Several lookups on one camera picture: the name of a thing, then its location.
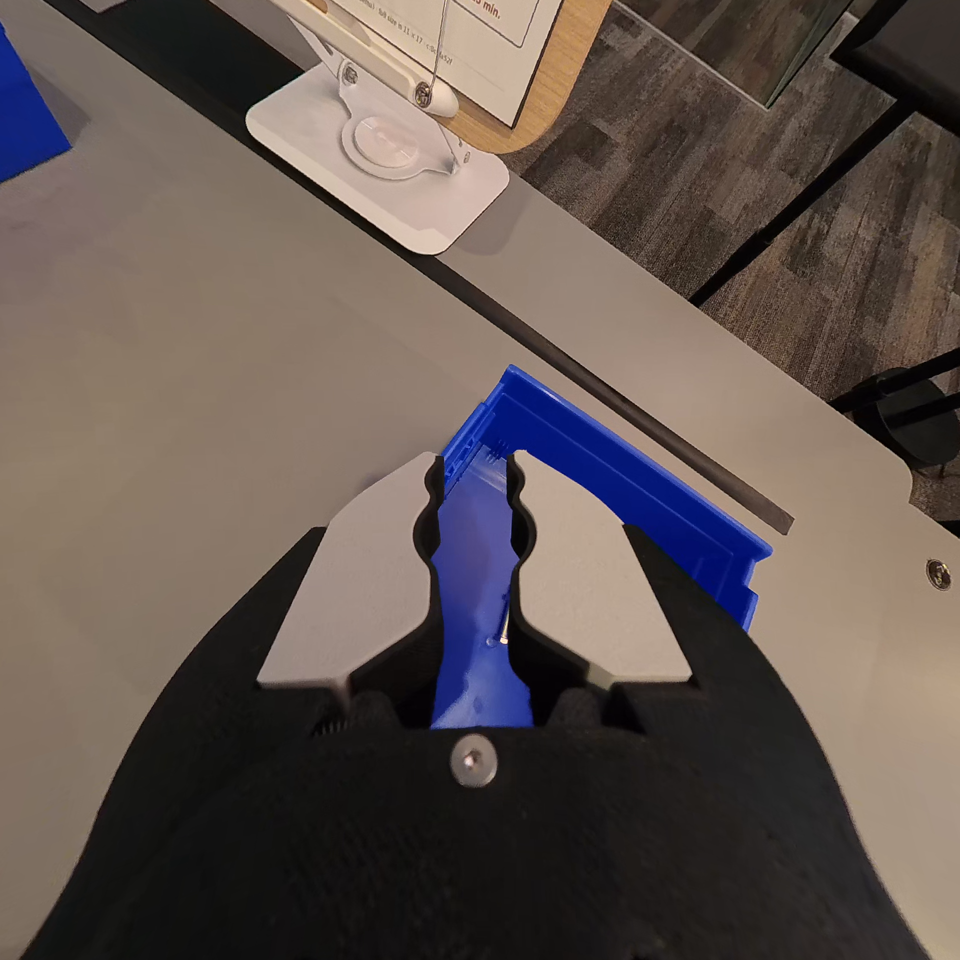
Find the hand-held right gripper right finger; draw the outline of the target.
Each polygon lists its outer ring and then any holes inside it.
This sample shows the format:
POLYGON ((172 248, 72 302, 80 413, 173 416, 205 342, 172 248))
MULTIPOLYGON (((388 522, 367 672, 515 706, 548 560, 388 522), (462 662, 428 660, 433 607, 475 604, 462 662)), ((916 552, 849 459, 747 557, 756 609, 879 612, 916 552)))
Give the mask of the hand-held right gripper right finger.
POLYGON ((510 667, 532 698, 622 683, 682 684, 692 669, 625 524, 527 450, 507 467, 510 667))

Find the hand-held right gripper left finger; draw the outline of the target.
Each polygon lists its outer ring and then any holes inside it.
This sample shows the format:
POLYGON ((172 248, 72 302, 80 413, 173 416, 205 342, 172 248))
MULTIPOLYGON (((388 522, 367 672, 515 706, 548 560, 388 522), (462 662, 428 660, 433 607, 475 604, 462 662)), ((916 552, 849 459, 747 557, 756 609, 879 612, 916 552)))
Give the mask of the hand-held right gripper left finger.
POLYGON ((331 519, 257 675, 264 690, 369 691, 430 710, 445 649, 439 510, 445 461, 423 452, 331 519))

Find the blue plastic bin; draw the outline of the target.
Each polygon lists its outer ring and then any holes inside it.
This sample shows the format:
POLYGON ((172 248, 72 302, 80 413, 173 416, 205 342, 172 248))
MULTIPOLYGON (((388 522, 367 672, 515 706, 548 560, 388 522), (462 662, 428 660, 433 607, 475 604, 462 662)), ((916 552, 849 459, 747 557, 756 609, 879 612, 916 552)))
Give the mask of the blue plastic bin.
POLYGON ((64 131, 1 28, 1 182, 69 150, 64 131))
POLYGON ((528 687, 501 638, 512 571, 507 458, 528 450, 641 528, 744 629, 759 603, 751 582, 774 549, 725 510, 517 366, 442 451, 438 511, 444 650, 434 729, 533 725, 528 687))

